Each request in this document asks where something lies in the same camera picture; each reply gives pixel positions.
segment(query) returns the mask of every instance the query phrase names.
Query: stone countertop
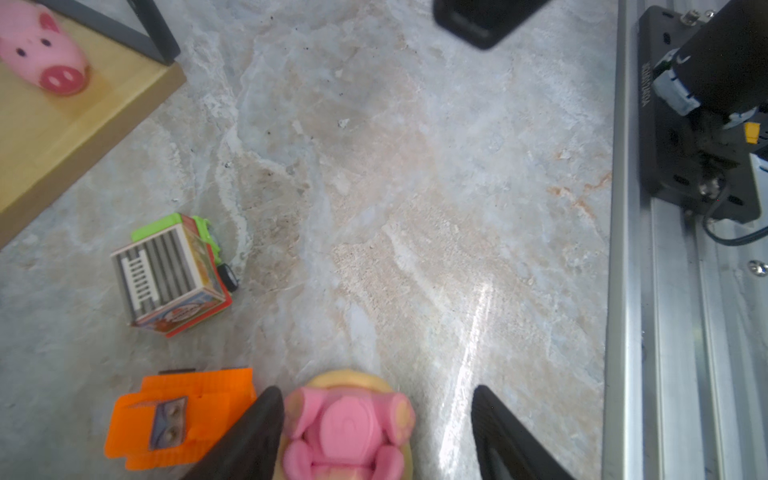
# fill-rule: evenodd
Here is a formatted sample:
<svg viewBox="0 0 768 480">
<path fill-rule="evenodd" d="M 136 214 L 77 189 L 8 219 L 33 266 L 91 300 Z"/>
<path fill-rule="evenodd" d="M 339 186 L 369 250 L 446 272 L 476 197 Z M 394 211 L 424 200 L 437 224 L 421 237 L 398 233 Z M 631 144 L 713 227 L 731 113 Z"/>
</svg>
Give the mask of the stone countertop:
<svg viewBox="0 0 768 480">
<path fill-rule="evenodd" d="M 188 84 L 0 251 L 0 476 L 176 478 L 103 456 L 116 398 L 251 366 L 286 394 L 384 377 L 416 478 L 479 478 L 480 383 L 597 478 L 615 3 L 553 0 L 487 52 L 431 2 L 160 7 Z M 215 223 L 241 288 L 168 340 L 125 326 L 109 255 L 173 211 Z"/>
</svg>

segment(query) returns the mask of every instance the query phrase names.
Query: pig head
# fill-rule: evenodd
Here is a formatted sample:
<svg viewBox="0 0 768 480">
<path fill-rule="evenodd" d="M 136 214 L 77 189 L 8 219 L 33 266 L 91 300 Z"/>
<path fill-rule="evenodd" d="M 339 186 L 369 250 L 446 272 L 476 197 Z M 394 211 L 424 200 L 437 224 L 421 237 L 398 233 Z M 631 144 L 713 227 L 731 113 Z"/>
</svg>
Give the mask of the pig head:
<svg viewBox="0 0 768 480">
<path fill-rule="evenodd" d="M 55 94 L 76 94 L 88 83 L 88 60 L 42 5 L 0 0 L 0 59 Z"/>
<path fill-rule="evenodd" d="M 286 478 L 400 480 L 414 424 L 402 393 L 300 388 L 286 397 Z"/>
</svg>

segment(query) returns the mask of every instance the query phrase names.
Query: pink pig toy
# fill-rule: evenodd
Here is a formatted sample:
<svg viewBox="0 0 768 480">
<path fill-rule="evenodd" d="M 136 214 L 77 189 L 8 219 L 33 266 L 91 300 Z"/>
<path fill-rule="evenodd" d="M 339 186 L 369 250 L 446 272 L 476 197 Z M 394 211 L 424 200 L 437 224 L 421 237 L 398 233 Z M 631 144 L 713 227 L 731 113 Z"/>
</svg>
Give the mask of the pink pig toy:
<svg viewBox="0 0 768 480">
<path fill-rule="evenodd" d="M 0 0 L 0 59 L 58 95 L 76 94 L 88 83 L 88 60 L 42 5 Z"/>
<path fill-rule="evenodd" d="M 402 393 L 302 387 L 286 398 L 288 480 L 400 480 L 415 413 Z"/>
</svg>

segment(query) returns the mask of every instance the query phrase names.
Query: wooden board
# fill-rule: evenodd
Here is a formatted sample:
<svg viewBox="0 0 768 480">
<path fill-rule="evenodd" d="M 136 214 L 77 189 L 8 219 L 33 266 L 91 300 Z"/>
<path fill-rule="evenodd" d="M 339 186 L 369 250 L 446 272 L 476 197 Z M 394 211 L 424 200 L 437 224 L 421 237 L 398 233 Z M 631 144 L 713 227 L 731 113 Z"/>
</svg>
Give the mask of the wooden board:
<svg viewBox="0 0 768 480">
<path fill-rule="evenodd" d="M 0 63 L 0 248 L 186 81 L 179 64 L 57 18 L 88 56 L 90 83 L 57 97 Z"/>
</svg>

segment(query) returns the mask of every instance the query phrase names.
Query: black cable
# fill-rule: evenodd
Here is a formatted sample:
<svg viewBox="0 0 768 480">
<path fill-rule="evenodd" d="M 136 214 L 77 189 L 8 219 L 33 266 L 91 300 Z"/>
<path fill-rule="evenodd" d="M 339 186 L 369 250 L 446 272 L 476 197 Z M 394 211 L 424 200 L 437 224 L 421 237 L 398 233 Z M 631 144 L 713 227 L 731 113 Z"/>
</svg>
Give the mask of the black cable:
<svg viewBox="0 0 768 480">
<path fill-rule="evenodd" d="M 761 238 L 768 237 L 768 227 L 763 227 L 757 231 L 744 235 L 743 237 L 737 238 L 722 238 L 712 233 L 709 225 L 710 218 L 712 218 L 715 210 L 717 210 L 717 208 L 722 205 L 721 201 L 727 200 L 729 192 L 730 185 L 728 185 L 727 181 L 723 180 L 723 189 L 720 190 L 717 198 L 712 203 L 709 210 L 707 210 L 707 212 L 704 214 L 704 217 L 701 219 L 701 226 L 704 228 L 704 232 L 706 232 L 712 240 L 718 242 L 720 245 L 725 245 L 726 247 L 740 247 L 742 245 L 747 245 L 748 243 L 758 241 Z"/>
</svg>

